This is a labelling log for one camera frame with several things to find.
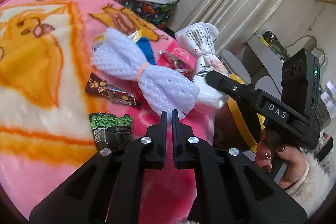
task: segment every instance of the clothing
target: clothing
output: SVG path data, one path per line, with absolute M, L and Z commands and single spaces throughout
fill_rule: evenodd
M 304 175 L 286 192 L 305 209 L 310 218 L 327 197 L 332 182 L 313 154 L 308 153 L 305 158 L 308 167 Z

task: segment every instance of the hand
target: hand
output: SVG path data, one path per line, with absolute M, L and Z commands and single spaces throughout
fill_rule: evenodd
M 272 169 L 271 150 L 265 143 L 268 130 L 268 128 L 264 128 L 260 133 L 260 142 L 257 146 L 255 158 L 255 163 L 266 173 L 270 173 Z M 305 156 L 297 147 L 282 144 L 277 147 L 277 154 L 281 159 L 289 161 L 287 170 L 278 183 L 282 189 L 286 189 L 297 182 L 305 172 Z

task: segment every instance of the cartoon print blanket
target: cartoon print blanket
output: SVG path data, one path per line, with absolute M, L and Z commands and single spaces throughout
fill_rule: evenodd
M 158 65 L 171 66 L 159 50 L 195 64 L 173 38 L 113 0 L 0 4 L 0 183 L 26 218 L 96 152 L 89 113 L 130 114 L 135 138 L 160 120 L 146 104 L 136 109 L 84 93 L 93 72 L 139 95 L 135 83 L 104 75 L 90 63 L 93 42 L 107 27 L 128 35 L 142 29 Z M 196 136 L 212 141 L 210 117 L 192 110 L 182 122 Z M 194 172 L 174 168 L 169 126 L 166 166 L 145 172 L 139 221 L 173 224 L 187 217 L 195 196 Z

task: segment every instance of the green snack package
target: green snack package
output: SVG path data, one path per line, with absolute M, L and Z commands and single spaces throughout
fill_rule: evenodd
M 89 120 L 97 151 L 123 149 L 132 140 L 133 118 L 129 114 L 117 117 L 110 113 L 90 113 Z

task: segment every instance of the camera lens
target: camera lens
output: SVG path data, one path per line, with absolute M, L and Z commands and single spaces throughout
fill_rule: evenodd
M 294 74 L 295 74 L 295 65 L 292 64 L 291 67 L 289 68 L 289 78 L 290 79 L 293 78 Z
M 303 70 L 303 62 L 302 62 L 302 60 L 300 60 L 300 61 L 297 63 L 297 68 L 296 68 L 296 70 L 297 70 L 297 73 L 298 73 L 298 74 L 300 74 L 300 73 L 302 72 L 302 70 Z
M 288 77 L 288 71 L 287 69 L 283 71 L 283 75 L 282 75 L 283 79 L 286 80 Z

